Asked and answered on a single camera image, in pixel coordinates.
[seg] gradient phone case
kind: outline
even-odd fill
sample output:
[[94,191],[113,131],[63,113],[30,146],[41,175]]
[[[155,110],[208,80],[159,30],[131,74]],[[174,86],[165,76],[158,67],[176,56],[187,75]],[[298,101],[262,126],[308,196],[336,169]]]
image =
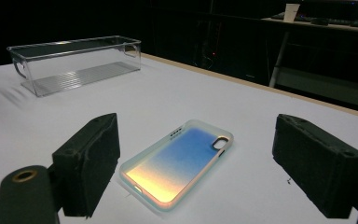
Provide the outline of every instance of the gradient phone case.
[[192,119],[120,166],[124,187],[170,211],[232,144],[233,135]]

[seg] camera cutout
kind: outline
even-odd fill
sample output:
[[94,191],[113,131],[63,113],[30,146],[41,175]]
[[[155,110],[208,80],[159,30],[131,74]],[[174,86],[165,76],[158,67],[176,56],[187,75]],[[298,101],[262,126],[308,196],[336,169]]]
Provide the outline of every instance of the camera cutout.
[[225,137],[218,137],[216,141],[213,142],[212,147],[216,150],[222,149],[228,142],[228,139]]

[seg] clear plastic tray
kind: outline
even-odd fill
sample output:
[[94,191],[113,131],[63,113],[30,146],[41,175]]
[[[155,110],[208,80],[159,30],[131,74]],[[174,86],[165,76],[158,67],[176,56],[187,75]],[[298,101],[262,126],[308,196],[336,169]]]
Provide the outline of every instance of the clear plastic tray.
[[7,50],[21,85],[38,97],[141,69],[141,41],[119,35]]

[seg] phone case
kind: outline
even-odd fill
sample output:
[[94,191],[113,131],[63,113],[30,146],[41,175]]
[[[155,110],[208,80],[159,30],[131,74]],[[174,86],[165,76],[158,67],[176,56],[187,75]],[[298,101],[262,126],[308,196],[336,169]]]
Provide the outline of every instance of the phone case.
[[170,211],[231,146],[233,135],[192,119],[119,169],[124,187],[158,211]]

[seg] desk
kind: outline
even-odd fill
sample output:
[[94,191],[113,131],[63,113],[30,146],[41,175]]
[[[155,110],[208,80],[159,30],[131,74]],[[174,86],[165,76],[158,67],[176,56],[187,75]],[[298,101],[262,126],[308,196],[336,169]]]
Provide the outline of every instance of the desk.
[[0,181],[51,154],[89,120],[116,112],[119,164],[189,119],[234,134],[234,144],[178,206],[159,217],[114,174],[91,219],[61,223],[355,223],[326,219],[272,159],[278,114],[307,119],[358,149],[358,112],[143,55],[141,71],[36,98],[12,64],[0,66]]
[[[285,23],[273,19],[263,21],[280,25]],[[343,34],[286,30],[269,86],[275,87],[279,84],[280,87],[307,92],[341,102],[343,105],[352,105],[354,108],[358,107],[358,37],[355,37],[355,34],[358,35],[358,27],[335,24],[321,26],[304,21],[286,24]]]

